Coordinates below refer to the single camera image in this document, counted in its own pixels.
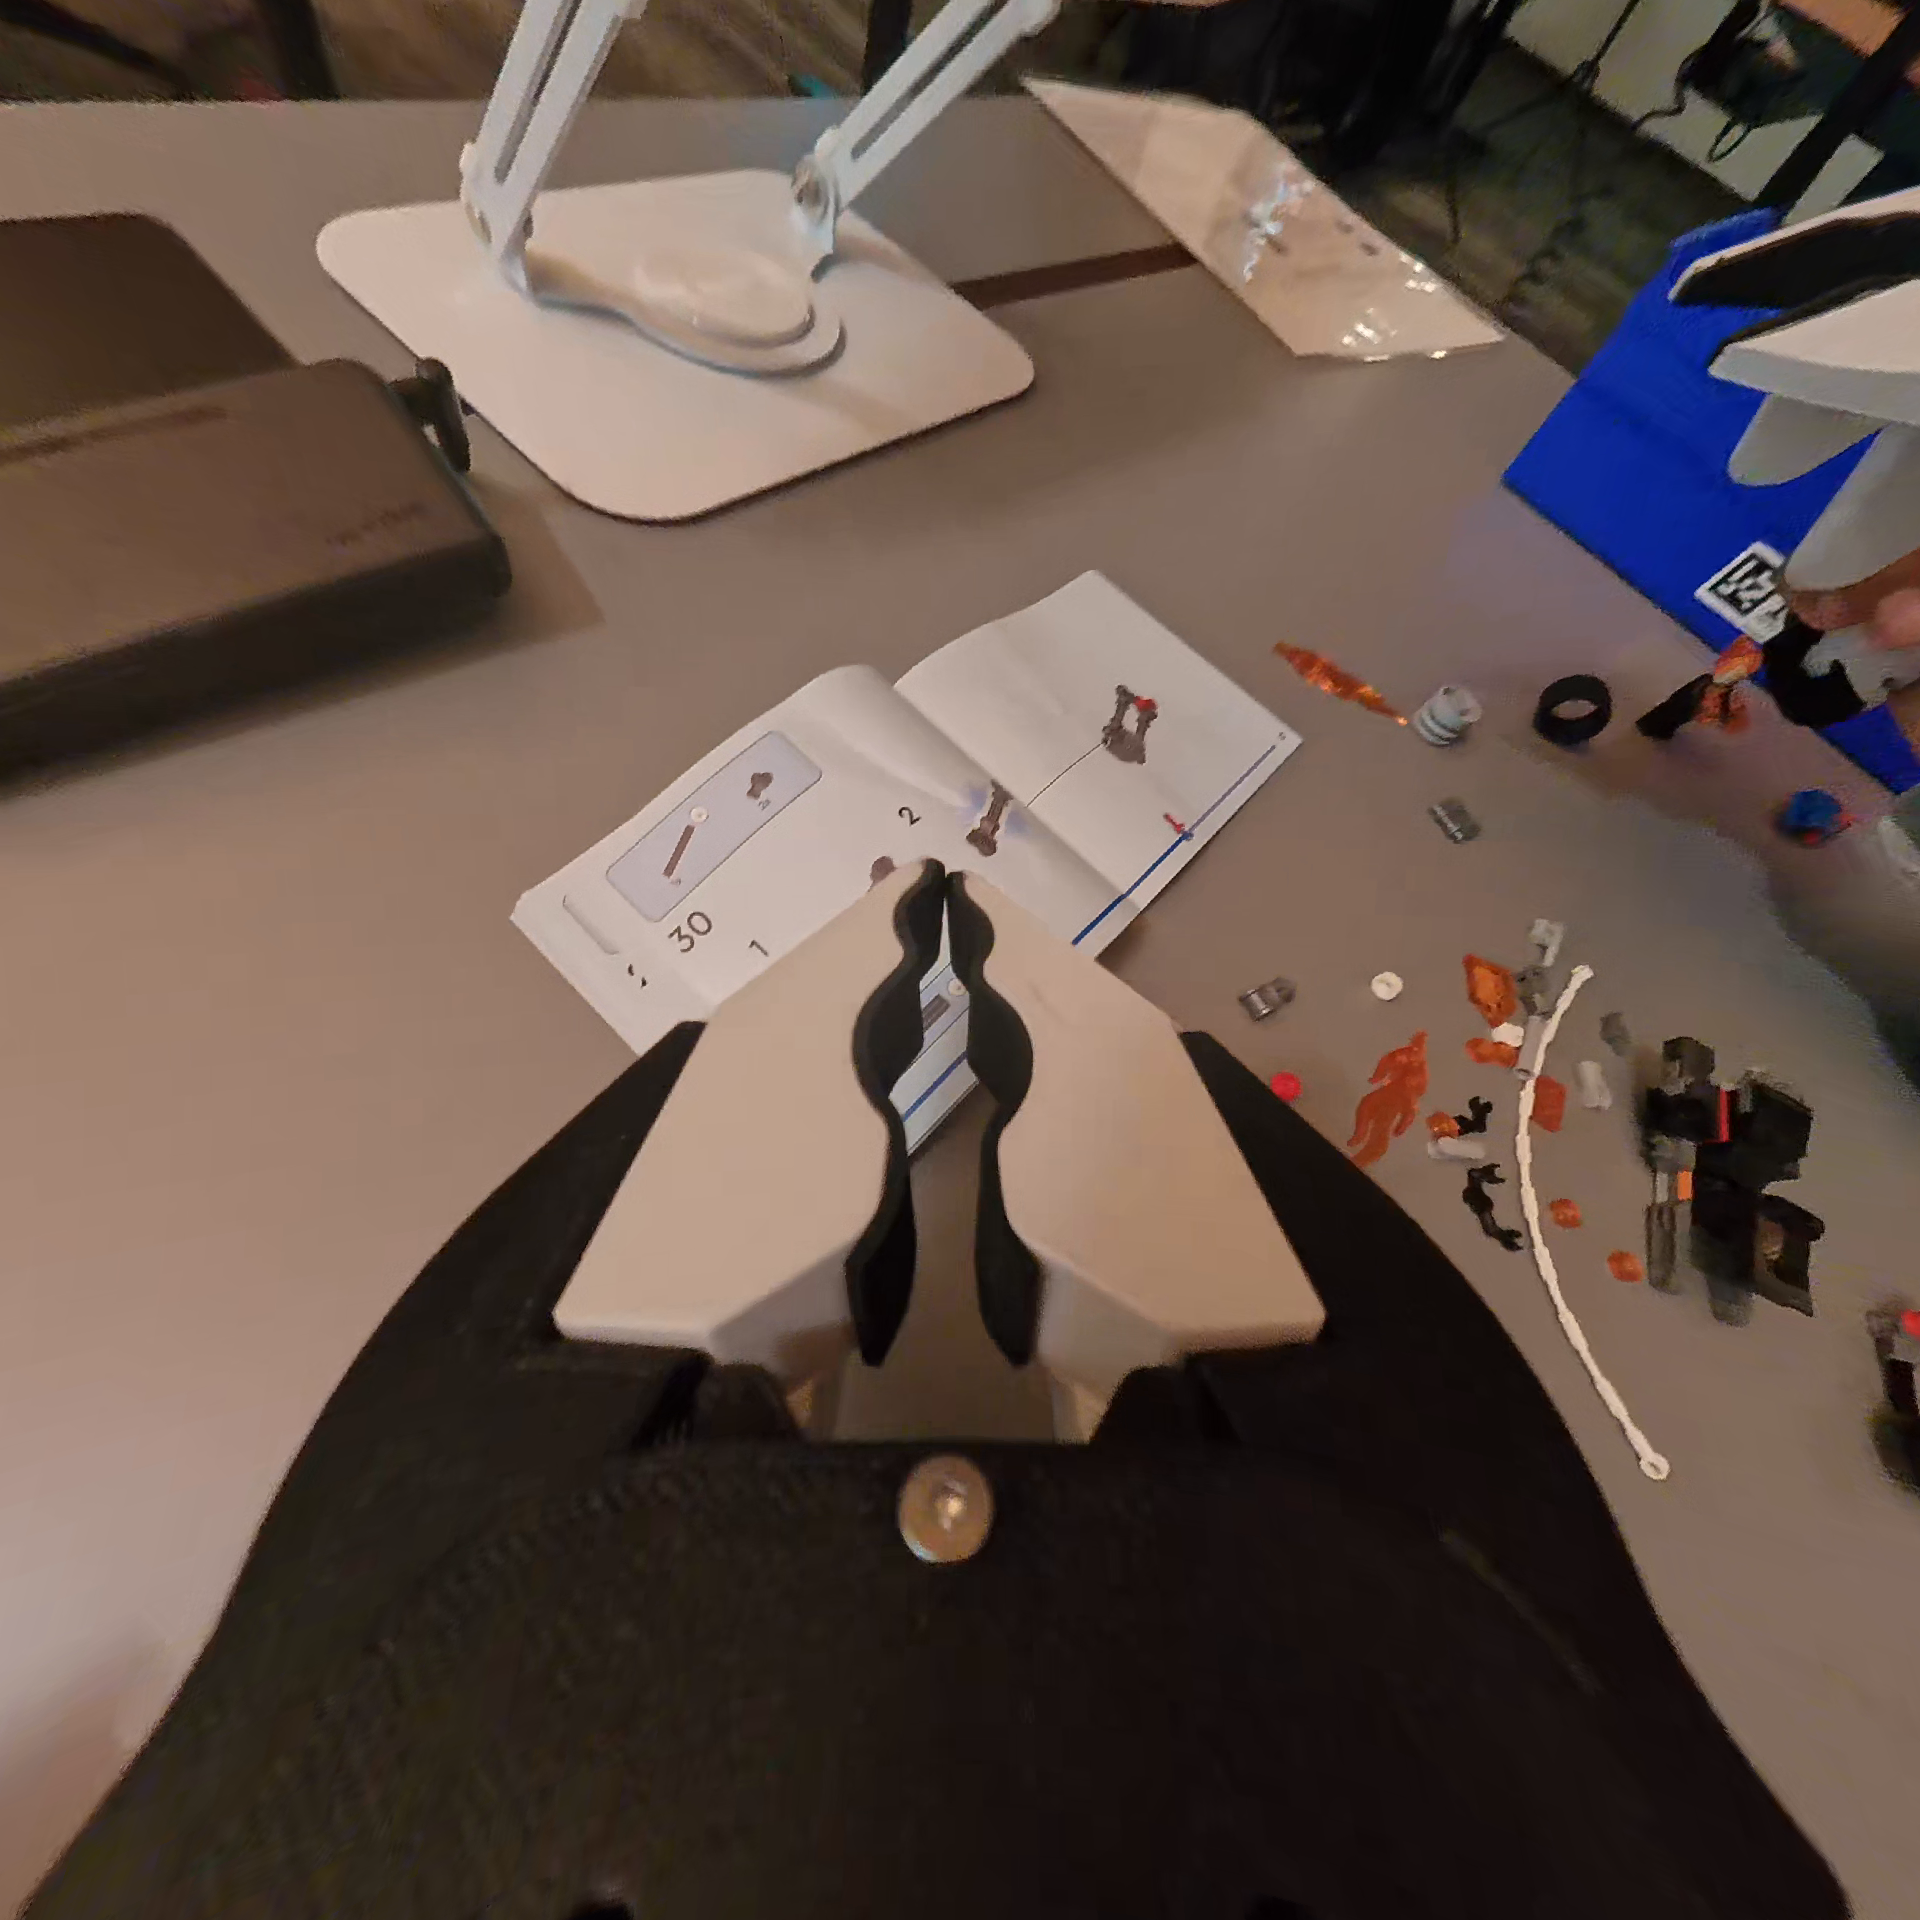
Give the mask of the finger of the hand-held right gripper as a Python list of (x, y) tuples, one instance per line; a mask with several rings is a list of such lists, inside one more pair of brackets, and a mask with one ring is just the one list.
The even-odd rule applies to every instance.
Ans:
[(1919, 281), (1748, 330), (1711, 371), (1762, 395), (1727, 470), (1748, 487), (1786, 483), (1862, 439), (1919, 428)]
[(1919, 198), (1842, 203), (1711, 251), (1679, 273), (1683, 308), (1800, 311), (1888, 292), (1919, 277)]

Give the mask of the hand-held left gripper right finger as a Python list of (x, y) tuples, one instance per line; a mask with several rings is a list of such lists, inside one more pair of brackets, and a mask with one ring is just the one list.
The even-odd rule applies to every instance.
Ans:
[(973, 1268), (988, 1337), (1038, 1370), (1058, 1438), (1124, 1382), (1314, 1341), (1328, 1311), (1180, 1028), (976, 874), (948, 955), (988, 1099)]

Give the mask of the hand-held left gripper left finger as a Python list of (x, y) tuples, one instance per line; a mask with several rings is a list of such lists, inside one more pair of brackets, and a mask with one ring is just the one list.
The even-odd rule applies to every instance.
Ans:
[(555, 1306), (583, 1341), (824, 1374), (894, 1347), (919, 1263), (894, 1093), (948, 872), (896, 868), (728, 998)]

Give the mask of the lego instruction booklet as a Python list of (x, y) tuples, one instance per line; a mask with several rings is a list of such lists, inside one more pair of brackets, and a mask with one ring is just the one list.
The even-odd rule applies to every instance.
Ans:
[(896, 682), (804, 684), (511, 920), (634, 1054), (929, 858), (1097, 958), (1301, 743), (1086, 571)]

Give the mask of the wide orange lego flame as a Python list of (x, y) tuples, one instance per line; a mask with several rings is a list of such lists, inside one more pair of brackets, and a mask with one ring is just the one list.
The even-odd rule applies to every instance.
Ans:
[(1348, 1157), (1358, 1168), (1380, 1161), (1395, 1139), (1405, 1138), (1423, 1115), (1428, 1096), (1428, 1033), (1417, 1030), (1405, 1044), (1385, 1052), (1369, 1088), (1357, 1101)]

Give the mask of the black orange lego figure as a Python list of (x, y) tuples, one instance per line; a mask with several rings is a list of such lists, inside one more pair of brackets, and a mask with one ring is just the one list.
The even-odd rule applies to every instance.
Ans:
[(1752, 711), (1744, 687), (1760, 673), (1762, 665), (1762, 644), (1741, 635), (1718, 654), (1708, 672), (1645, 710), (1637, 720), (1638, 733), (1667, 743), (1693, 723), (1725, 733), (1747, 732), (1752, 723)]

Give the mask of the pile of small lego pieces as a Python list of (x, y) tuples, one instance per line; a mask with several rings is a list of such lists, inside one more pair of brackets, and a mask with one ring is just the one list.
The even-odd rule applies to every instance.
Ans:
[(1515, 964), (1461, 962), (1466, 1033), (1442, 1050), (1469, 1068), (1461, 1092), (1417, 1119), (1427, 1155), (1458, 1176), (1461, 1204), (1502, 1251), (1544, 1270), (1586, 1225), (1574, 1178), (1583, 1153), (1620, 1143), (1632, 1045), (1623, 1020), (1589, 1002), (1592, 971), (1563, 943), (1550, 970), (1526, 947)]

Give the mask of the long orange lego flame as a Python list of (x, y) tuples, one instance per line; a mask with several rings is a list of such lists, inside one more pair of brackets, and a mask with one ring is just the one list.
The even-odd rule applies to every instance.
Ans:
[(1395, 706), (1378, 686), (1322, 652), (1281, 640), (1275, 644), (1272, 654), (1316, 692), (1336, 701), (1363, 708), (1398, 727), (1411, 726), (1408, 713)]

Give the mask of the black lego build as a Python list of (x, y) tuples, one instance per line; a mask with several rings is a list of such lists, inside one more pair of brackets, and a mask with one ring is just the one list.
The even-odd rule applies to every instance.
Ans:
[(1696, 1277), (1713, 1317), (1744, 1327), (1757, 1304), (1812, 1315), (1812, 1255), (1826, 1222), (1786, 1194), (1805, 1171), (1812, 1107), (1779, 1079), (1718, 1073), (1716, 1048), (1673, 1036), (1640, 1071), (1647, 1168), (1645, 1277)]

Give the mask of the small dark lego build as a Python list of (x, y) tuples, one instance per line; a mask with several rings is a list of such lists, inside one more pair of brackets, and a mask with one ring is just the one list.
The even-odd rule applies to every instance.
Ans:
[(1885, 1469), (1919, 1487), (1919, 1307), (1886, 1302), (1867, 1326), (1881, 1375), (1881, 1402), (1871, 1429)]

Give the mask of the person's right hand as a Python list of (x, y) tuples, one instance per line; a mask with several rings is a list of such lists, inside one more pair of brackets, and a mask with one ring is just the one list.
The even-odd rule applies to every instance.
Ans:
[(1795, 585), (1789, 606), (1826, 635), (1851, 635), (1836, 654), (1851, 669), (1910, 654), (1919, 647), (1919, 548), (1847, 585)]

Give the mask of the blue plastic bin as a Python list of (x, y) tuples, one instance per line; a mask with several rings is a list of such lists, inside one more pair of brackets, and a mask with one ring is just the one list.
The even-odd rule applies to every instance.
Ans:
[(1679, 305), (1671, 292), (1698, 259), (1781, 223), (1765, 205), (1676, 239), (1502, 478), (1716, 656), (1741, 634), (1765, 640), (1779, 629), (1779, 567), (1871, 448), (1853, 443), (1765, 487), (1727, 470), (1762, 395), (1711, 365), (1762, 311)]

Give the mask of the clear plastic bag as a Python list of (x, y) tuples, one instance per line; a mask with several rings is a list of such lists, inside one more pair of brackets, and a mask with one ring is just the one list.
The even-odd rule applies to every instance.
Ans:
[(1294, 358), (1438, 362), (1507, 340), (1250, 113), (1054, 78), (1024, 90)]

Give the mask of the large black zip case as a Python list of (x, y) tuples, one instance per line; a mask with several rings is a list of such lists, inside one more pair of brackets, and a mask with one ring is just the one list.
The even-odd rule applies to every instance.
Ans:
[(5, 786), (440, 642), (514, 582), (423, 358), (328, 358), (5, 433)]

